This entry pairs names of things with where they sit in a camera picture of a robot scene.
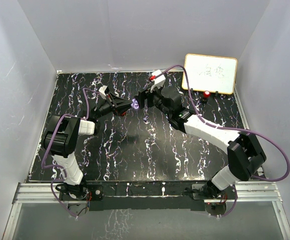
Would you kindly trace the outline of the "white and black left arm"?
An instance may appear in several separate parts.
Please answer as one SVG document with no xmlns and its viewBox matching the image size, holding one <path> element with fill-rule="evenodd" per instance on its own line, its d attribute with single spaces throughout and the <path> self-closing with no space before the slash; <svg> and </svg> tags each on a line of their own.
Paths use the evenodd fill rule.
<svg viewBox="0 0 290 240">
<path fill-rule="evenodd" d="M 81 114 L 53 115 L 42 140 L 46 151 L 42 168 L 59 168 L 64 183 L 71 186 L 70 193 L 78 200 L 85 198 L 88 193 L 88 187 L 82 184 L 84 174 L 75 157 L 78 137 L 96 135 L 100 129 L 99 118 L 108 114 L 123 116 L 134 103 L 111 92 L 101 93 L 95 104 L 91 103 L 86 94 L 84 96 Z"/>
</svg>

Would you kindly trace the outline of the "purple charging case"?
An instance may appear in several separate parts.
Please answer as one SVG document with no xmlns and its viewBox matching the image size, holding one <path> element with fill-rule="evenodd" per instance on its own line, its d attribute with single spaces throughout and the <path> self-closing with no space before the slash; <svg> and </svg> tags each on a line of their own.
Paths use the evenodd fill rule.
<svg viewBox="0 0 290 240">
<path fill-rule="evenodd" d="M 139 104 L 137 102 L 137 100 L 134 98 L 132 99 L 132 103 L 131 103 L 131 107 L 135 110 L 138 110 L 139 109 Z"/>
</svg>

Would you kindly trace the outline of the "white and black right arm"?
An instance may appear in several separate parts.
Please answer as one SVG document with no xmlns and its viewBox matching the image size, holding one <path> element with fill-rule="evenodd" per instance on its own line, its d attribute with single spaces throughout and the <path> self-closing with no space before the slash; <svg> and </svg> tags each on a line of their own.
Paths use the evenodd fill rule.
<svg viewBox="0 0 290 240">
<path fill-rule="evenodd" d="M 175 87 L 155 87 L 140 91 L 135 100 L 139 108 L 156 107 L 167 116 L 175 129 L 199 137 L 227 154 L 228 164 L 199 190 L 211 198 L 220 198 L 226 188 L 239 181 L 248 181 L 266 160 L 255 134 L 212 127 L 212 122 L 199 119 L 194 108 L 182 105 L 182 96 Z"/>
</svg>

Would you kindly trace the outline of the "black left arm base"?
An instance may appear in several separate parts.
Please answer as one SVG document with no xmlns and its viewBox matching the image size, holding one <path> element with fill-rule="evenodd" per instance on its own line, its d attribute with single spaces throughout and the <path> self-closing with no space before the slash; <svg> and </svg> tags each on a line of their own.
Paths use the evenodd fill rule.
<svg viewBox="0 0 290 240">
<path fill-rule="evenodd" d="M 79 185 L 69 185 L 59 183 L 55 186 L 56 191 L 60 192 L 61 200 L 65 196 L 78 201 L 101 201 L 104 196 L 104 188 L 101 184 L 94 184 L 83 180 Z"/>
</svg>

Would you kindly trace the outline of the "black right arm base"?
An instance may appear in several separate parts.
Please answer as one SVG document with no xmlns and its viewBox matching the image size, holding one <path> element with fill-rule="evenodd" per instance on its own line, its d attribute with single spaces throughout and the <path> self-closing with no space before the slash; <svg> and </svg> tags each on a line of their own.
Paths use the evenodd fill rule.
<svg viewBox="0 0 290 240">
<path fill-rule="evenodd" d="M 225 203 L 228 200 L 235 200 L 236 193 L 231 187 L 225 190 L 217 190 L 207 183 L 195 183 L 189 188 L 189 193 L 194 200 L 215 200 L 217 203 Z"/>
</svg>

